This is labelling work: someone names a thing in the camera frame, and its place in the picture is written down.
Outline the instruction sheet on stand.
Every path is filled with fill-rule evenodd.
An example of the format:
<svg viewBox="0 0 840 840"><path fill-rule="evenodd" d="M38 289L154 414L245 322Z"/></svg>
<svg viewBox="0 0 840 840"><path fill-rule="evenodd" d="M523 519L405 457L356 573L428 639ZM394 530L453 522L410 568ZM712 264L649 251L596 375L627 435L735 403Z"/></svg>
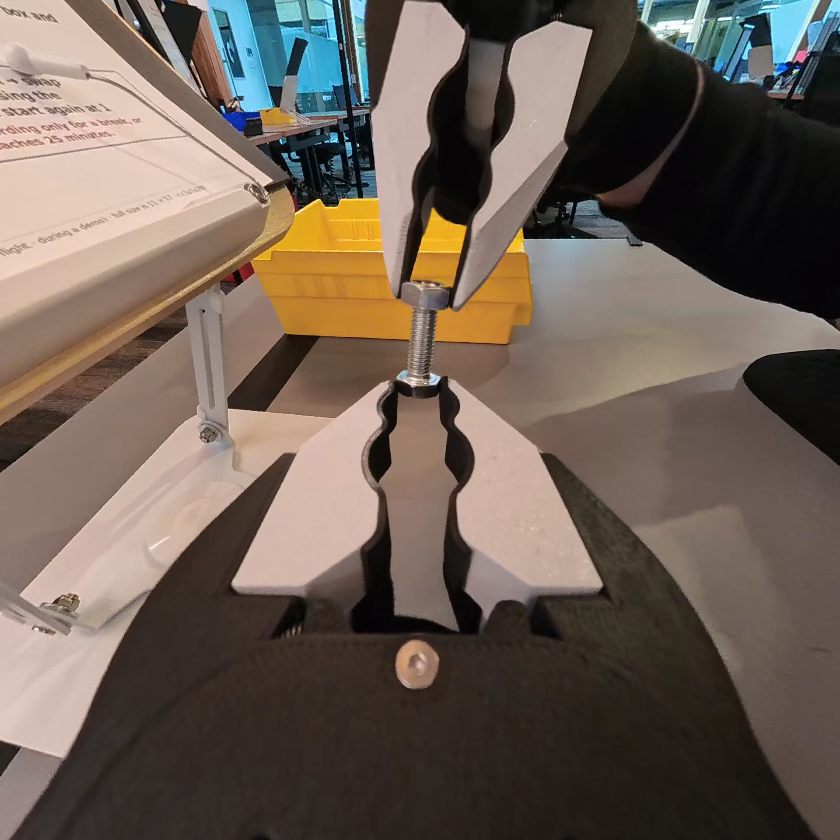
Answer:
<svg viewBox="0 0 840 840"><path fill-rule="evenodd" d="M120 51L128 45L126 36L117 35L114 24L106 24L102 13L93 11L93 2L68 2L71 7L93 24L105 39L118 47ZM118 15L149 49L164 62L170 70L153 66L150 58L140 56L138 48L130 49L126 55L128 62L145 76L155 88L160 90L173 103L204 127L210 136L221 145L223 151L233 155L233 162L241 166L266 187L270 195L270 204L264 228L256 239L246 245L236 255L226 258L218 267L210 269L205 275L191 278L183 287L173 287L155 295L151 300L122 316L116 322L93 333L89 338L70 347L42 363L30 373L2 386L2 423L20 414L49 392L55 390L75 375L100 361L113 350L122 346L147 327L162 317L184 305L187 301L203 293L213 284L218 283L233 269L255 258L269 246L280 242L291 227L293 211L291 198L285 186L285 177L280 169L272 164L241 133L225 122L224 117L214 109L196 89L195 83L188 82L181 73L136 33L134 28L115 12L108 3L107 8Z"/></svg>

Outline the yellow plastic bin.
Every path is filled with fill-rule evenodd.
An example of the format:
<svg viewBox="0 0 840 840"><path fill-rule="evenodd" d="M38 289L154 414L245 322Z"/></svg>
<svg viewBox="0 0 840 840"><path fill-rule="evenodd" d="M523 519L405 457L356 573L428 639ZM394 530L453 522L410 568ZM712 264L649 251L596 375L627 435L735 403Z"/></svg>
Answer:
<svg viewBox="0 0 840 840"><path fill-rule="evenodd" d="M407 340L408 306L392 297L376 198L303 207L286 236L251 261L288 334ZM507 344L530 324L532 285L518 233L486 283L459 312L437 319L437 340Z"/></svg>

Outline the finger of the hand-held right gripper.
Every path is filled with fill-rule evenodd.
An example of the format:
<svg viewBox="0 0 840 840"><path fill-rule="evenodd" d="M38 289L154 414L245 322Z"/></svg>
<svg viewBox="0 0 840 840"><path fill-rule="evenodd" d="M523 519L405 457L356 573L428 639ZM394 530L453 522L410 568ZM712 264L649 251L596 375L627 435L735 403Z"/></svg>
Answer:
<svg viewBox="0 0 840 840"><path fill-rule="evenodd" d="M466 32L444 2L369 2L374 166L386 275L395 299L413 275L438 181L434 104Z"/></svg>
<svg viewBox="0 0 840 840"><path fill-rule="evenodd" d="M468 225L450 307L475 296L557 171L587 50L588 28L561 21L518 38L501 80L512 95L510 124L491 146L489 186Z"/></svg>

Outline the wooden beam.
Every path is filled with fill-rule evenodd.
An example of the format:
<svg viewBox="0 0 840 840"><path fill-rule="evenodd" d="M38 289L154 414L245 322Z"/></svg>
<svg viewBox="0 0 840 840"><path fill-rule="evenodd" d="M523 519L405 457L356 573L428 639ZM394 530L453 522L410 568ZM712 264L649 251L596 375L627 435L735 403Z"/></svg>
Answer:
<svg viewBox="0 0 840 840"><path fill-rule="evenodd" d="M202 9L198 11L200 19L192 50L192 61L208 100L214 106L223 109L231 99L231 90L209 17Z"/></svg>

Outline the white stand strut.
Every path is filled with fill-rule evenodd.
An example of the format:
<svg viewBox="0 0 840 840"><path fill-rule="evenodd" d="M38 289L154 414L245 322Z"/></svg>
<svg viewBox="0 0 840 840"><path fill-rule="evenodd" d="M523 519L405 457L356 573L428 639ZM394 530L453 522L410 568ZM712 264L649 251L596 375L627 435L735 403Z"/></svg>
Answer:
<svg viewBox="0 0 840 840"><path fill-rule="evenodd" d="M205 445L234 446L224 381L224 294L219 283L186 303L196 382L198 437Z"/></svg>
<svg viewBox="0 0 840 840"><path fill-rule="evenodd" d="M1 581L1 617L48 636L66 636L78 621L81 604L75 593L36 605Z"/></svg>

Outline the person's right hand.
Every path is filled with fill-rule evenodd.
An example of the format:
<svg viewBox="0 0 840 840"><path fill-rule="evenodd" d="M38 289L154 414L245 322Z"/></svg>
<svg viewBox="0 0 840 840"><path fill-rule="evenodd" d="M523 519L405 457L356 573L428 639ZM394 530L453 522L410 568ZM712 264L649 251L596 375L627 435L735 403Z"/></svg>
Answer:
<svg viewBox="0 0 840 840"><path fill-rule="evenodd" d="M585 115L569 128L553 185L579 195L606 196L655 178L685 131L701 92L692 56L637 23L615 76Z"/></svg>

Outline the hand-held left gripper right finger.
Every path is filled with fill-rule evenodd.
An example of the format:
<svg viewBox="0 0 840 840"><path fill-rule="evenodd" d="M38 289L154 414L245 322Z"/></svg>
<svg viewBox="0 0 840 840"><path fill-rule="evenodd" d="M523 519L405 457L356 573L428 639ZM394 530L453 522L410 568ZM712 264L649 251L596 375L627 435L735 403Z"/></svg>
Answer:
<svg viewBox="0 0 840 840"><path fill-rule="evenodd" d="M546 596L590 596L603 582L550 472L551 459L454 380L442 380L448 499L444 582L454 611Z"/></svg>

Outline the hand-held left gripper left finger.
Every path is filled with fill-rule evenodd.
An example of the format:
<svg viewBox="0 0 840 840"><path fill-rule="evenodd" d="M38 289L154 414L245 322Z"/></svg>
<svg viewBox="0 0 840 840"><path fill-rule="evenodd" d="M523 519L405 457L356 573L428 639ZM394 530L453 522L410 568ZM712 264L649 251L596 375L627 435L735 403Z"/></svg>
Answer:
<svg viewBox="0 0 840 840"><path fill-rule="evenodd" d="M382 478L398 394L384 382L313 435L290 462L232 581L241 595L356 607L391 583Z"/></svg>

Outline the person's black clothing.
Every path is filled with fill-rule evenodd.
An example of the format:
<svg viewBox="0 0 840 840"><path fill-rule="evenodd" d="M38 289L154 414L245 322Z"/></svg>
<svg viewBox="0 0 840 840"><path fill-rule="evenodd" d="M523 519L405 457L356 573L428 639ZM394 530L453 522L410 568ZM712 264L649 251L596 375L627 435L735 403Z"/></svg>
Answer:
<svg viewBox="0 0 840 840"><path fill-rule="evenodd" d="M773 353L742 380L782 422L839 464L839 350Z"/></svg>

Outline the steel hex bolt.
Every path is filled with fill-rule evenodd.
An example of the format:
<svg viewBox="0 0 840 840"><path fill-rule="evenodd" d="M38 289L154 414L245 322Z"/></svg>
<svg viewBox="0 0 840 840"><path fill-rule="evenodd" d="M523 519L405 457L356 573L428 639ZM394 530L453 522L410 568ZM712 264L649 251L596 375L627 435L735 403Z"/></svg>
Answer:
<svg viewBox="0 0 840 840"><path fill-rule="evenodd" d="M447 309L450 289L441 283L418 280L402 285L400 301L412 310L406 368L410 375L433 373L438 313Z"/></svg>

